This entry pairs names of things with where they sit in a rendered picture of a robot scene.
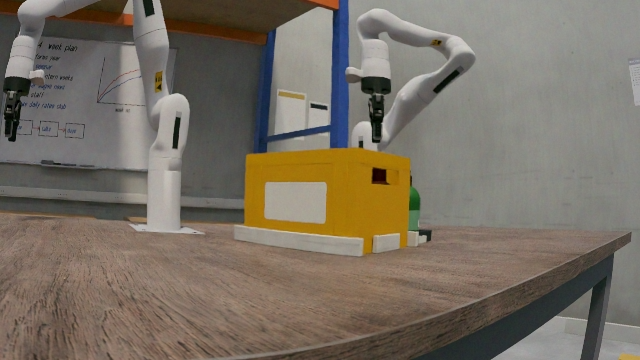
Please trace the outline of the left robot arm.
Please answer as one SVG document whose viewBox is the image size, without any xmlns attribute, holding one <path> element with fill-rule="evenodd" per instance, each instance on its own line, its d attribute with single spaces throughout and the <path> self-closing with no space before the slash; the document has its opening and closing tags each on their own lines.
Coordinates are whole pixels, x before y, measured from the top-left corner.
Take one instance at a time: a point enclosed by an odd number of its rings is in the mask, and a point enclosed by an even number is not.
<svg viewBox="0 0 640 360">
<path fill-rule="evenodd" d="M 362 47 L 361 70 L 348 67 L 347 83 L 360 82 L 367 76 L 391 80 L 388 45 L 379 40 L 378 35 L 382 32 L 388 32 L 392 40 L 409 46 L 431 47 L 448 60 L 438 71 L 413 78 L 399 91 L 392 109 L 381 123 L 383 138 L 380 143 L 372 143 L 370 122 L 355 126 L 352 147 L 382 152 L 445 88 L 473 66 L 476 56 L 461 38 L 403 21 L 384 9 L 372 9 L 361 15 L 356 22 L 356 31 Z"/>
</svg>

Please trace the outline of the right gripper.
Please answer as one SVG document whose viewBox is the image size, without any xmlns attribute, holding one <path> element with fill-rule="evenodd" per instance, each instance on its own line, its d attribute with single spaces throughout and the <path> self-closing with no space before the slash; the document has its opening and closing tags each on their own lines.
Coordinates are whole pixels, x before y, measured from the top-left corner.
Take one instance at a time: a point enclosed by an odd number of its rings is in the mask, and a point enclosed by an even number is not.
<svg viewBox="0 0 640 360">
<path fill-rule="evenodd" d="M 7 97 L 3 113 L 4 120 L 6 120 L 3 136 L 7 137 L 9 142 L 16 141 L 17 127 L 20 124 L 19 121 L 22 107 L 20 97 L 27 96 L 29 94 L 30 85 L 31 81 L 23 77 L 9 76 L 4 79 L 3 92 L 7 94 Z M 14 117 L 16 121 L 14 120 Z"/>
</svg>

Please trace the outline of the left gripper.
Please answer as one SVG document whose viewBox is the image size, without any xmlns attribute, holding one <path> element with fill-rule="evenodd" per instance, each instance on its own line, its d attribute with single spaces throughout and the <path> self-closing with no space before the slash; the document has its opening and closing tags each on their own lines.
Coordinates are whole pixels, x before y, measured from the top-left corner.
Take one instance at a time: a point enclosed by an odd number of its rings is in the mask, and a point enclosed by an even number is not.
<svg viewBox="0 0 640 360">
<path fill-rule="evenodd" d="M 370 126 L 373 127 L 372 143 L 380 143 L 383 138 L 383 124 L 381 123 L 384 122 L 385 114 L 384 95 L 391 93 L 391 80 L 381 76 L 363 77 L 361 78 L 361 91 L 365 94 L 373 94 L 373 100 L 372 98 L 368 100 L 369 118 L 371 119 Z"/>
</svg>

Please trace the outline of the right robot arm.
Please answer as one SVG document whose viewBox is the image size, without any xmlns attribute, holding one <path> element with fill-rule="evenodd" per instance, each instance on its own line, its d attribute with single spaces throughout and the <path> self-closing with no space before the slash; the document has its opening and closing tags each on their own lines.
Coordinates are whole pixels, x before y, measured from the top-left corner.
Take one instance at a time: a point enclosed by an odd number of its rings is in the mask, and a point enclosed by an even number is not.
<svg viewBox="0 0 640 360">
<path fill-rule="evenodd" d="M 33 65 L 45 18 L 62 17 L 98 1 L 25 1 L 18 9 L 21 27 L 12 45 L 5 78 L 23 77 L 44 86 L 44 71 L 33 71 Z M 147 228 L 179 231 L 182 154 L 190 109 L 183 95 L 168 93 L 165 72 L 169 41 L 160 0 L 133 0 L 133 36 L 148 120 L 158 132 L 149 150 Z"/>
</svg>

